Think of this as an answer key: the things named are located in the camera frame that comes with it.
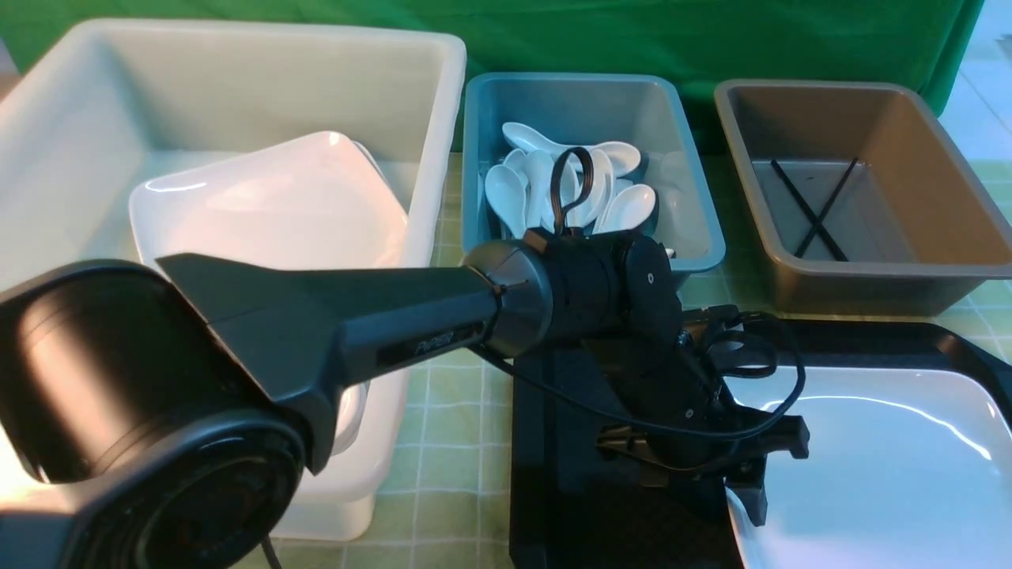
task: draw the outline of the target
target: green cloth backdrop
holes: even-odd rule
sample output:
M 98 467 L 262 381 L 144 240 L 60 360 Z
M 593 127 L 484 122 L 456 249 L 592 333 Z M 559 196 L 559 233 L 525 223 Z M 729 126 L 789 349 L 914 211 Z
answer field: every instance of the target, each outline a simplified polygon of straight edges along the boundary
M 646 73 L 671 80 L 704 150 L 723 141 L 729 78 L 888 81 L 941 112 L 983 0 L 2 0 L 0 37 L 29 68 L 99 16 L 227 18 L 436 30 L 487 71 Z

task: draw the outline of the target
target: white plastic bin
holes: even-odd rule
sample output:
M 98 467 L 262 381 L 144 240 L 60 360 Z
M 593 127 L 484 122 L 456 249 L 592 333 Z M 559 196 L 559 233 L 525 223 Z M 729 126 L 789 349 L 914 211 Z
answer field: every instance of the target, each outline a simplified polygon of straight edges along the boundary
M 375 156 L 409 212 L 402 264 L 425 266 L 465 61 L 463 44 L 437 33 L 81 24 L 0 103 L 0 290 L 75 260 L 137 260 L 126 199 L 146 179 L 327 130 Z M 307 474 L 275 535 L 344 541 L 366 530 L 406 383 L 407 372 L 372 383 L 355 441 Z

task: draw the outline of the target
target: blue plastic tray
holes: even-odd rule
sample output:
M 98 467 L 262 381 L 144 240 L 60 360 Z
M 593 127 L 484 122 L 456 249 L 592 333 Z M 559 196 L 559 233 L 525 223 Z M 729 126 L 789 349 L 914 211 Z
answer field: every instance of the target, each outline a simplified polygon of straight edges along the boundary
M 643 164 L 630 174 L 658 192 L 643 231 L 675 249 L 679 284 L 715 267 L 725 242 L 675 87 L 658 77 L 578 73 L 489 73 L 468 83 L 463 123 L 461 239 L 465 251 L 499 238 L 485 201 L 484 179 L 510 148 L 502 125 L 529 125 L 564 144 L 618 140 L 635 145 Z

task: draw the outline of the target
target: black chopsticks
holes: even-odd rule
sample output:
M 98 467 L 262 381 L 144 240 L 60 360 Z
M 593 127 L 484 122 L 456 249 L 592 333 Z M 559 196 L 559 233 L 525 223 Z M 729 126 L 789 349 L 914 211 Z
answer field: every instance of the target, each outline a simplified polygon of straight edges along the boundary
M 802 240 L 802 244 L 798 245 L 797 250 L 794 251 L 795 257 L 802 257 L 805 252 L 808 251 L 809 246 L 812 244 L 812 240 L 815 239 L 818 234 L 823 240 L 823 243 L 826 244 L 826 248 L 829 249 L 830 254 L 833 255 L 833 259 L 838 261 L 847 260 L 847 255 L 844 254 L 843 250 L 840 249 L 840 246 L 837 245 L 833 236 L 826 231 L 826 227 L 823 225 L 823 222 L 826 221 L 826 216 L 829 215 L 830 208 L 833 207 L 837 196 L 840 194 L 840 190 L 843 189 L 843 186 L 847 183 L 847 178 L 850 177 L 850 173 L 853 171 L 856 164 L 857 158 L 855 157 L 850 161 L 850 165 L 847 166 L 847 170 L 843 173 L 843 177 L 840 178 L 840 181 L 837 182 L 836 187 L 833 188 L 833 192 L 830 194 L 826 205 L 823 206 L 822 211 L 819 212 L 818 216 L 816 216 L 816 213 L 812 211 L 811 207 L 809 207 L 808 201 L 805 200 L 805 196 L 803 196 L 802 192 L 797 190 L 794 183 L 790 181 L 790 178 L 787 177 L 787 173 L 783 171 L 780 164 L 776 160 L 770 161 L 770 166 L 773 167 L 773 171 L 780 177 L 783 184 L 787 186 L 787 191 L 790 192 L 791 197 L 794 198 L 794 201 L 796 201 L 797 206 L 802 209 L 802 213 L 805 214 L 809 223 L 812 224 L 812 228 L 809 229 L 809 232 L 805 235 L 805 239 Z

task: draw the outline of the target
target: black tray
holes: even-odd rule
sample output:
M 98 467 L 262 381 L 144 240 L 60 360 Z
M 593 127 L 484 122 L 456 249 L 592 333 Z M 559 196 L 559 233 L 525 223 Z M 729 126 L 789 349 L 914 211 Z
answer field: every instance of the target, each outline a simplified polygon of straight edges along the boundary
M 1012 368 L 933 324 L 787 321 L 812 368 L 948 370 L 977 381 L 1012 417 Z M 753 325 L 780 345 L 775 330 Z M 791 363 L 781 352 L 780 364 Z M 518 371 L 582 400 L 621 411 L 589 355 L 578 349 L 518 358 Z M 663 491 L 644 489 L 631 461 L 604 461 L 604 421 L 513 388 L 510 556 L 518 569 L 686 567 L 739 569 L 727 516 L 703 521 Z

